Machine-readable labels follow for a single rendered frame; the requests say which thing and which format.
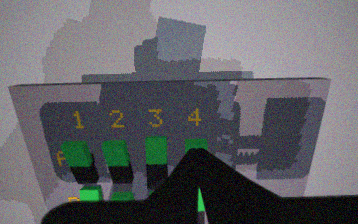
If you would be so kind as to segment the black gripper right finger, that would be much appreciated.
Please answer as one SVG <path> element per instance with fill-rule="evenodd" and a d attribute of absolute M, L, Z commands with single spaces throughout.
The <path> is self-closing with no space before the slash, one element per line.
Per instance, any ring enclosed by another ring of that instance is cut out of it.
<path fill-rule="evenodd" d="M 358 195 L 281 197 L 204 148 L 197 152 L 209 224 L 358 224 Z"/>

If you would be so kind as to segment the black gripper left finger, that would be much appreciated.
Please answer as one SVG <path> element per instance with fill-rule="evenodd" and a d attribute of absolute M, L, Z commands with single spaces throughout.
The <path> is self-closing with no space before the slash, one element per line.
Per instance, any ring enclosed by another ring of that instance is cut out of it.
<path fill-rule="evenodd" d="M 48 211 L 41 224 L 198 224 L 199 155 L 190 148 L 144 201 L 70 201 Z"/>

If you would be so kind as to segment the grey switch panel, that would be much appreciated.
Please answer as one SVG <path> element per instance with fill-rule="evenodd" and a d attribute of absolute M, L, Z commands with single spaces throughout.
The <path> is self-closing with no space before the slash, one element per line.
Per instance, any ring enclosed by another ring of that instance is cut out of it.
<path fill-rule="evenodd" d="M 332 78 L 8 86 L 47 211 L 141 200 L 190 148 L 281 197 L 303 197 Z"/>

